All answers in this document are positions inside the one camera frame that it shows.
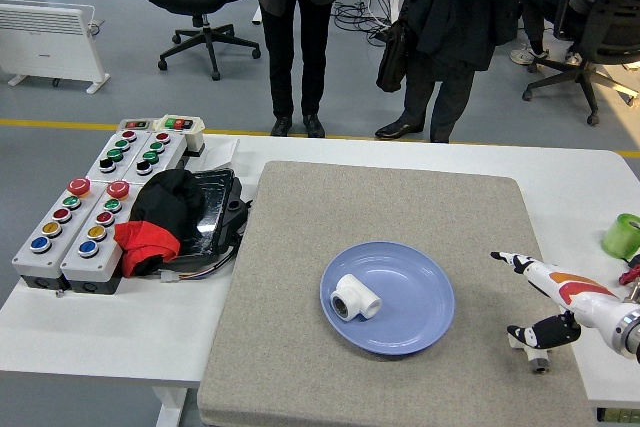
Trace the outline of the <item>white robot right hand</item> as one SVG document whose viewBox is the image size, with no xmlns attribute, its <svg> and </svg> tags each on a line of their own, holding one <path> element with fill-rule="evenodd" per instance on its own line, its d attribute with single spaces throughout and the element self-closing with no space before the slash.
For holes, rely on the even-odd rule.
<svg viewBox="0 0 640 427">
<path fill-rule="evenodd" d="M 605 344 L 627 358 L 639 358 L 639 305 L 622 300 L 594 280 L 559 271 L 522 254 L 493 251 L 491 256 L 513 267 L 539 292 L 564 308 L 561 314 L 530 327 L 510 325 L 508 334 L 520 343 L 547 350 L 572 343 L 581 329 L 596 329 Z"/>
</svg>

